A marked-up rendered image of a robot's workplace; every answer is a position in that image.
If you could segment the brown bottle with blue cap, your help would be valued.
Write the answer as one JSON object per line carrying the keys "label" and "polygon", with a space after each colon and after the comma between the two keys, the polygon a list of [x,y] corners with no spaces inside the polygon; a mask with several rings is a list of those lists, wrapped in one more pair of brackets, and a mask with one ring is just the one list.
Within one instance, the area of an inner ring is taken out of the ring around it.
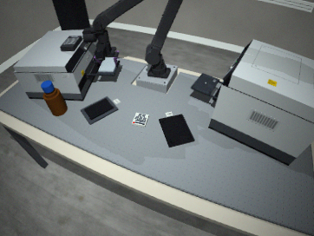
{"label": "brown bottle with blue cap", "polygon": [[47,103],[51,113],[54,116],[64,115],[68,107],[62,98],[62,94],[58,88],[54,88],[52,81],[45,81],[41,84],[43,89],[43,99]]}

